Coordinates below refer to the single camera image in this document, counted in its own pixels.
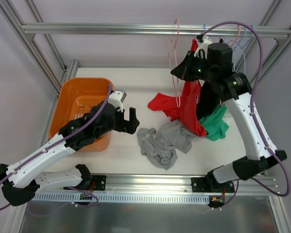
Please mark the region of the grey tank top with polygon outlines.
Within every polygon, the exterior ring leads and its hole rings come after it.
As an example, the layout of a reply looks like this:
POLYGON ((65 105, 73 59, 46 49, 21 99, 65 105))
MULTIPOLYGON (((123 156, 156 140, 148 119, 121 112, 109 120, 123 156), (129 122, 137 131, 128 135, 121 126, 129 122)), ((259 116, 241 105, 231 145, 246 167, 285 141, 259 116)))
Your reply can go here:
POLYGON ((169 170, 177 161, 176 150, 187 154, 197 135, 189 131, 179 120, 170 121, 155 128, 141 128, 137 132, 141 154, 157 168, 169 170))

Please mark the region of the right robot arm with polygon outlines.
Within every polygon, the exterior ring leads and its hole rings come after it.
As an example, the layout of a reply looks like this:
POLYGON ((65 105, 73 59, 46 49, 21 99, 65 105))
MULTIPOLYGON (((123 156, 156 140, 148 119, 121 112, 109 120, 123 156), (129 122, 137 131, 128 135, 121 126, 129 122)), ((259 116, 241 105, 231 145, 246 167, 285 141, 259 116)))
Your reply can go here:
POLYGON ((224 102, 241 134, 245 156, 207 173, 201 184, 219 192, 233 180, 249 180, 275 165, 283 165, 287 154, 268 138, 251 100, 253 90, 243 73, 233 71, 232 48, 226 43, 200 42, 189 51, 171 74, 185 81, 203 80, 224 102))

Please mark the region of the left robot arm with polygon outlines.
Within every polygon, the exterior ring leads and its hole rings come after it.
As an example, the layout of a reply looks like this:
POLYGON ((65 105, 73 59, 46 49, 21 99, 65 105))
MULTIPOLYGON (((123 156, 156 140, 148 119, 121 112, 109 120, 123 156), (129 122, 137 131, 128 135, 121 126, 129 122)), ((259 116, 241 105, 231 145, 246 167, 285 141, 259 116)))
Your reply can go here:
POLYGON ((134 134, 140 122, 135 108, 124 110, 101 102, 82 117, 69 121, 45 145, 12 165, 0 164, 0 187, 11 206, 31 201, 37 194, 57 188, 88 190, 93 176, 86 165, 78 164, 60 172, 46 169, 61 159, 93 144, 111 131, 134 134))

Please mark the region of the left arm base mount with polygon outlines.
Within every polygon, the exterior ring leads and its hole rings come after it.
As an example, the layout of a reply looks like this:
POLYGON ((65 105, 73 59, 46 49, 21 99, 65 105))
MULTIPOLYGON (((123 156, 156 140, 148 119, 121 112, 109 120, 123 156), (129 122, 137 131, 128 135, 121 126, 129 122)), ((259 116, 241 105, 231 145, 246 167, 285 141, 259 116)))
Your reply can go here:
POLYGON ((105 191, 107 176, 105 175, 92 175, 90 182, 90 191, 105 191))

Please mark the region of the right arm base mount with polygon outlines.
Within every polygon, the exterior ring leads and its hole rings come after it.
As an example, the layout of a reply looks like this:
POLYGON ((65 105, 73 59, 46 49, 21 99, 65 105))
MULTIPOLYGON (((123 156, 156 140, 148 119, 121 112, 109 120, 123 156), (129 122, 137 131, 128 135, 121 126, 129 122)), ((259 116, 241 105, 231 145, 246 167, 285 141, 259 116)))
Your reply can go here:
POLYGON ((194 193, 235 192, 235 186, 232 181, 218 183, 215 179, 209 177, 192 177, 191 186, 194 193))

